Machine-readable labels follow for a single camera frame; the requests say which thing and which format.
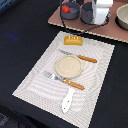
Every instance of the plate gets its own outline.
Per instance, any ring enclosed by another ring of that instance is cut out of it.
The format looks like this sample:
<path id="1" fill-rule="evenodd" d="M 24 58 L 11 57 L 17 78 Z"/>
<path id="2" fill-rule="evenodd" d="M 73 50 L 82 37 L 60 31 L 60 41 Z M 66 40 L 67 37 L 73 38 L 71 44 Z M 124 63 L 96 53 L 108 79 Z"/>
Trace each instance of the plate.
<path id="1" fill-rule="evenodd" d="M 56 61 L 55 70 L 61 77 L 72 79 L 78 77 L 81 74 L 83 70 L 83 64 L 78 57 L 66 55 Z"/>

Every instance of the dark table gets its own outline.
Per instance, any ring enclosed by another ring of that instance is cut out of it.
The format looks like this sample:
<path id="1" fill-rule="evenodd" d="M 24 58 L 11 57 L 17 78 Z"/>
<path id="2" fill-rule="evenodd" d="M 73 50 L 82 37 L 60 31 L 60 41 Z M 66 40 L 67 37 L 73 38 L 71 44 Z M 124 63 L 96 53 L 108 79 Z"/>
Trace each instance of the dark table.
<path id="1" fill-rule="evenodd" d="M 76 128 L 12 96 L 57 33 L 65 31 L 48 24 L 58 6 L 59 0 L 16 0 L 0 12 L 0 105 L 51 128 Z M 128 128 L 128 44 L 82 36 L 115 45 L 89 128 Z"/>

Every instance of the knife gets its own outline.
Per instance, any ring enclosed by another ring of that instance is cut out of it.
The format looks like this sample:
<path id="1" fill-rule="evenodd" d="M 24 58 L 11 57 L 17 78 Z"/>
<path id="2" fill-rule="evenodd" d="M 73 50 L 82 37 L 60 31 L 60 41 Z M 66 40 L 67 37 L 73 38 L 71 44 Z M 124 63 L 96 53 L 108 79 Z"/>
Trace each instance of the knife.
<path id="1" fill-rule="evenodd" d="M 86 60 L 86 61 L 89 61 L 89 62 L 92 62 L 92 63 L 97 63 L 96 59 L 92 59 L 92 58 L 81 56 L 81 55 L 76 55 L 76 54 L 73 54 L 73 53 L 70 53 L 70 52 L 66 52 L 66 51 L 63 51 L 63 50 L 60 50 L 60 49 L 58 49 L 58 50 L 60 52 L 64 53 L 64 54 L 66 54 L 66 55 L 75 55 L 75 56 L 77 56 L 78 58 L 80 58 L 82 60 Z"/>
<path id="2" fill-rule="evenodd" d="M 69 88 L 68 94 L 66 95 L 66 97 L 63 99 L 63 102 L 62 102 L 63 113 L 66 113 L 69 110 L 74 93 L 75 93 L 75 90 L 73 88 Z"/>

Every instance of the knife handle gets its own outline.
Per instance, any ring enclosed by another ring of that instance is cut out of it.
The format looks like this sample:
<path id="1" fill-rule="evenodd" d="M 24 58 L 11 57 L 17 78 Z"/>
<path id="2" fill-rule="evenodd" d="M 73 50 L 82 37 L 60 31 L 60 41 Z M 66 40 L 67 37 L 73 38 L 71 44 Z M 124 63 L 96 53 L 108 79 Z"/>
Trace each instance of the knife handle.
<path id="1" fill-rule="evenodd" d="M 78 88 L 78 89 L 81 89 L 81 90 L 84 89 L 84 86 L 82 86 L 82 85 L 80 85 L 80 84 L 77 84 L 77 83 L 75 83 L 75 82 L 69 81 L 69 80 L 67 80 L 67 79 L 63 79 L 63 83 L 68 84 L 68 85 L 71 85 L 71 86 L 73 86 L 73 87 L 75 87 L 75 88 Z"/>
<path id="2" fill-rule="evenodd" d="M 82 60 L 86 60 L 86 61 L 89 61 L 89 62 L 92 62 L 92 63 L 97 63 L 96 59 L 92 59 L 92 58 L 81 56 L 81 55 L 78 55 L 77 57 L 82 59 Z"/>

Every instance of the placemat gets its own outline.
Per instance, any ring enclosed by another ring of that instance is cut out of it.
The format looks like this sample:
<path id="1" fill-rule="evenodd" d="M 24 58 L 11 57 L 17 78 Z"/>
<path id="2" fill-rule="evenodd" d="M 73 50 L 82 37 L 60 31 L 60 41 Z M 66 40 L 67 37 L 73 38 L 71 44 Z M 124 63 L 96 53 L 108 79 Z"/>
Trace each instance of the placemat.
<path id="1" fill-rule="evenodd" d="M 64 37 L 71 34 L 59 32 L 33 69 L 12 95 L 43 110 L 46 110 L 59 118 L 79 127 L 88 128 L 93 111 L 103 84 L 103 80 L 114 50 L 114 46 L 100 41 L 83 38 L 82 46 L 64 45 Z M 96 58 L 97 64 L 82 61 L 84 71 L 79 78 L 72 79 L 85 86 L 84 90 L 76 89 L 71 108 L 66 114 L 62 113 L 61 103 L 68 92 L 69 85 L 60 81 L 45 78 L 44 70 L 55 73 L 54 62 L 62 53 L 57 49 L 82 54 Z"/>

